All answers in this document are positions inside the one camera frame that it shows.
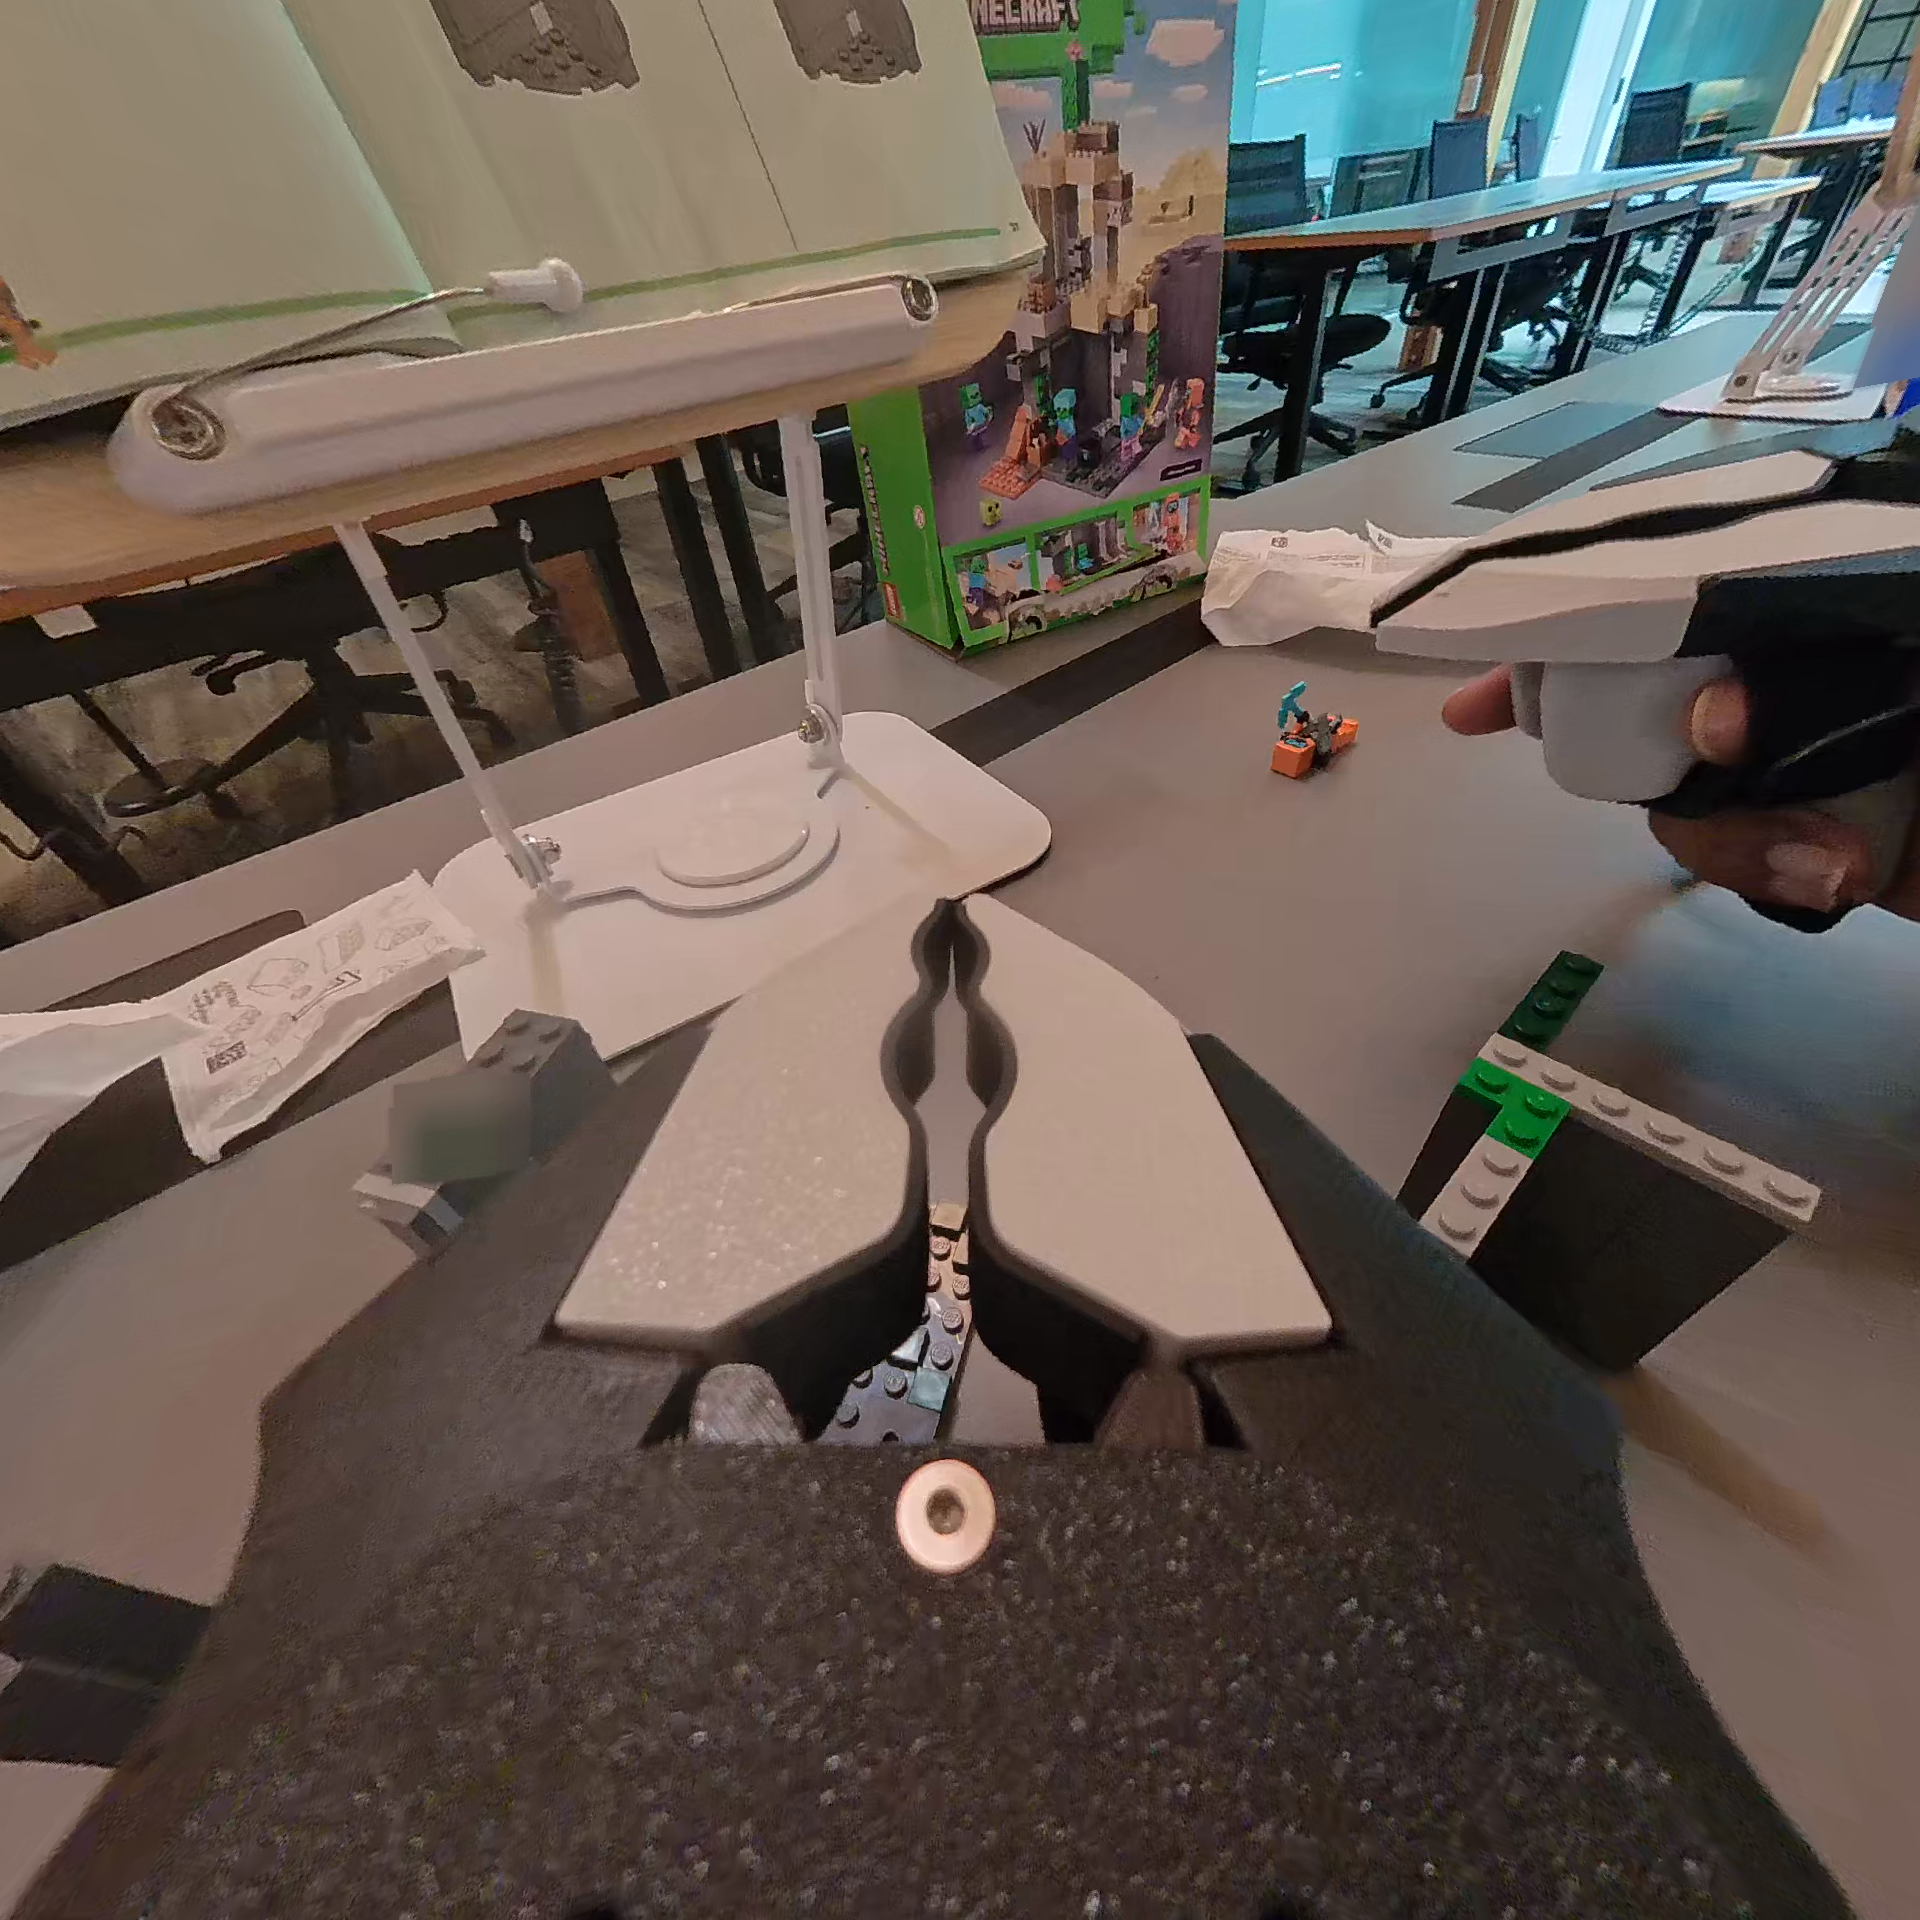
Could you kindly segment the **green toy box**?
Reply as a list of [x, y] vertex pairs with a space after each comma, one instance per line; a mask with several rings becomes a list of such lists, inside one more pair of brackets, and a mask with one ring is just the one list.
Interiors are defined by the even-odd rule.
[[970, 4], [1039, 255], [982, 356], [847, 409], [879, 610], [950, 656], [1205, 570], [1232, 4]]

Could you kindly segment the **dark green plate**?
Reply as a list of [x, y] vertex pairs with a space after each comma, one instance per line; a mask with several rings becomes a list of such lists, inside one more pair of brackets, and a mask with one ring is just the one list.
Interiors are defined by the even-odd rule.
[[1528, 1050], [1549, 1052], [1601, 972], [1601, 962], [1582, 951], [1559, 951], [1501, 1020], [1497, 1033]]

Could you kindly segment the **long wooden table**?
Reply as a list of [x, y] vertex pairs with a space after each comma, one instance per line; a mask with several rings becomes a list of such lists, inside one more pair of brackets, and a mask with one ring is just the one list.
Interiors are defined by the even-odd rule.
[[1310, 415], [1326, 362], [1328, 284], [1336, 273], [1390, 249], [1416, 257], [1425, 279], [1439, 288], [1444, 308], [1424, 424], [1448, 424], [1469, 409], [1510, 265], [1572, 247], [1596, 249], [1582, 284], [1582, 308], [1551, 362], [1559, 377], [1576, 374], [1591, 355], [1593, 330], [1616, 286], [1628, 239], [1688, 220], [1705, 209], [1708, 186], [1738, 169], [1735, 159], [1599, 169], [1226, 236], [1230, 255], [1284, 258], [1302, 273], [1297, 332], [1284, 360], [1281, 402], [1271, 416], [1276, 481], [1297, 476], [1305, 464]]
[[1646, 302], [1621, 330], [1661, 342], [1697, 316], [1780, 304], [1876, 180], [1890, 134], [1882, 115], [1737, 144], [1738, 171], [1708, 184], [1673, 239], [1628, 258], [1617, 290], [1638, 286]]

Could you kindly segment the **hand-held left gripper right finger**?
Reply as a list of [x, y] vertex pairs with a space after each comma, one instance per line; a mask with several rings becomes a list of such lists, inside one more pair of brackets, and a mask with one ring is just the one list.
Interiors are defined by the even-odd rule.
[[1090, 1433], [1140, 1371], [1310, 1354], [1332, 1312], [1182, 1022], [1010, 906], [965, 900], [976, 1328]]

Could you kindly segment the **white perforated stand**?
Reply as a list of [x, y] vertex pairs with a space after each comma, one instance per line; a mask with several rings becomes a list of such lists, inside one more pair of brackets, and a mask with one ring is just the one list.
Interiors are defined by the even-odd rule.
[[1719, 384], [1660, 402], [1661, 416], [1758, 418], [1778, 424], [1857, 424], [1876, 416], [1887, 384], [1818, 376], [1810, 360], [1872, 273], [1892, 260], [1914, 216], [1917, 72], [1909, 62], [1878, 179], [1839, 223], [1814, 268], [1770, 316], [1758, 342]]

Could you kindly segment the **white paper bag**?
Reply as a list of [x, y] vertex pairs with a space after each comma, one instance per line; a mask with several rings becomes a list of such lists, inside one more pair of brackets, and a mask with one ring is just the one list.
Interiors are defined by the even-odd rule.
[[1210, 547], [1202, 625], [1225, 648], [1265, 648], [1305, 634], [1366, 634], [1377, 603], [1415, 572], [1448, 559], [1460, 536], [1237, 531]]
[[61, 1124], [193, 1032], [167, 999], [1, 1016], [1, 1194]]

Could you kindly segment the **long light grey plate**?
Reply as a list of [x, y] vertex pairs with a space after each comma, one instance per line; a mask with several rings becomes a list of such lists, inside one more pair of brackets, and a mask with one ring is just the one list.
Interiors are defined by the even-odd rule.
[[1696, 1184], [1716, 1190], [1741, 1207], [1782, 1223], [1790, 1233], [1806, 1227], [1821, 1206], [1821, 1190], [1808, 1178], [1766, 1164], [1735, 1143], [1708, 1137], [1690, 1122], [1673, 1118], [1589, 1072], [1557, 1064], [1542, 1052], [1493, 1036], [1473, 1059], [1488, 1059], [1566, 1097], [1572, 1107], [1566, 1122], [1582, 1120], [1597, 1134], [1685, 1172]]

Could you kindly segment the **grey brick build on baseplate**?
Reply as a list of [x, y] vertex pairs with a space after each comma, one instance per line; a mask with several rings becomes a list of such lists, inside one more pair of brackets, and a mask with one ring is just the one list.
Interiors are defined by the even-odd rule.
[[[353, 1200], [429, 1257], [565, 1142], [596, 1129], [615, 1090], [583, 1027], [512, 1012], [457, 1072], [396, 1094], [389, 1155], [352, 1186]], [[753, 1367], [799, 1424], [825, 1403], [825, 1384], [838, 1385], [828, 1443], [928, 1446], [946, 1433], [970, 1339], [967, 1218], [962, 1203], [929, 1206], [922, 1227], [856, 1249], [838, 1280], [782, 1280], [772, 1306], [721, 1311], [718, 1284], [704, 1280], [695, 1328], [617, 1321], [605, 1308], [577, 1332], [724, 1374], [695, 1398], [710, 1412], [692, 1424], [714, 1433], [738, 1430], [733, 1408]]]

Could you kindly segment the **orange brick mini build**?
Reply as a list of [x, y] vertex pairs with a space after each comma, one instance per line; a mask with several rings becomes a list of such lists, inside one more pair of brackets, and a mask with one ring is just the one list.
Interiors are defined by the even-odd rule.
[[1286, 689], [1278, 712], [1278, 740], [1271, 752], [1271, 771], [1289, 779], [1305, 779], [1326, 771], [1349, 752], [1357, 738], [1357, 721], [1340, 712], [1310, 712], [1305, 705], [1308, 683]]

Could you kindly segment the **open instruction booklet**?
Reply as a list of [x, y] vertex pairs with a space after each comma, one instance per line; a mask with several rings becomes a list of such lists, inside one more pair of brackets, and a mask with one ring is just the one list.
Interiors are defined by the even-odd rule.
[[5, 2], [5, 427], [490, 273], [457, 352], [1039, 257], [967, 4]]

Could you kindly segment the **dark grey cross wall piece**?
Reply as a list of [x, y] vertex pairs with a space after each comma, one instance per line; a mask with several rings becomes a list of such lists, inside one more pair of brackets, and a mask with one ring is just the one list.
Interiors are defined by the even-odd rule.
[[[1479, 1137], [1481, 1124], [1454, 1087], [1399, 1190], [1399, 1206], [1418, 1220]], [[1569, 1120], [1465, 1264], [1559, 1347], [1621, 1374], [1791, 1235]]]

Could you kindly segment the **short light grey plate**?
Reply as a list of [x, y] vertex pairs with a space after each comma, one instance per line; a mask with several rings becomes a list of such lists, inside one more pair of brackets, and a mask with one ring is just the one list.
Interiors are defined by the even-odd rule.
[[1495, 1134], [1479, 1137], [1418, 1215], [1418, 1226], [1462, 1259], [1473, 1259], [1520, 1194], [1534, 1156]]

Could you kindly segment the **white printed paper sheet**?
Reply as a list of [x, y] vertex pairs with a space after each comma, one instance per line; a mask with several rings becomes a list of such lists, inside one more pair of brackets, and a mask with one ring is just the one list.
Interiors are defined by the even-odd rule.
[[184, 1147], [212, 1164], [359, 1040], [485, 956], [422, 876], [247, 951], [159, 1004], [190, 1039], [159, 1066]]

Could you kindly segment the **black office chair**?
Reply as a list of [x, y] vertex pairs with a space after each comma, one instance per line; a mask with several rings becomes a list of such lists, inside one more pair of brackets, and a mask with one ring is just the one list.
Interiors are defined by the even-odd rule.
[[[1311, 223], [1305, 171], [1305, 135], [1230, 144], [1225, 240]], [[1311, 278], [1284, 255], [1237, 251], [1223, 257], [1216, 374], [1247, 377], [1294, 395], [1295, 356], [1305, 343], [1310, 296], [1326, 296], [1328, 279]], [[1380, 348], [1390, 321], [1345, 314], [1334, 298], [1320, 306], [1326, 324], [1320, 367], [1342, 369], [1354, 355]]]
[[[1485, 115], [1456, 118], [1433, 124], [1425, 155], [1425, 187], [1431, 200], [1466, 194], [1489, 184], [1493, 137]], [[1413, 255], [1407, 286], [1399, 308], [1406, 324], [1399, 374], [1425, 374], [1442, 342], [1429, 321], [1434, 298], [1429, 296], [1429, 249]], [[1578, 249], [1536, 255], [1504, 268], [1500, 304], [1485, 343], [1479, 377], [1501, 393], [1520, 393], [1536, 376], [1520, 363], [1504, 363], [1497, 352], [1510, 334], [1524, 334], [1527, 348], [1540, 339], [1559, 343], [1572, 323], [1572, 286], [1582, 268]]]
[[94, 696], [74, 696], [84, 719], [130, 769], [102, 792], [102, 816], [134, 823], [200, 803], [220, 823], [236, 826], [244, 811], [230, 783], [297, 740], [324, 748], [329, 815], [349, 816], [352, 751], [373, 740], [370, 721], [426, 716], [407, 675], [359, 675], [348, 665], [342, 642], [370, 627], [361, 584], [338, 547], [109, 602], [101, 616], [104, 639], [167, 642], [188, 651], [193, 679], [220, 697], [266, 665], [298, 665], [305, 689], [222, 762], [150, 760]]

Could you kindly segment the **small green corner plate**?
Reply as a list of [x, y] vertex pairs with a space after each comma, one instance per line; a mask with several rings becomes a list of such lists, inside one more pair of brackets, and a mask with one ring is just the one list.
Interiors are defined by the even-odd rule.
[[1488, 1059], [1469, 1064], [1456, 1079], [1456, 1094], [1465, 1097], [1479, 1134], [1524, 1161], [1536, 1161], [1572, 1114], [1566, 1097]]

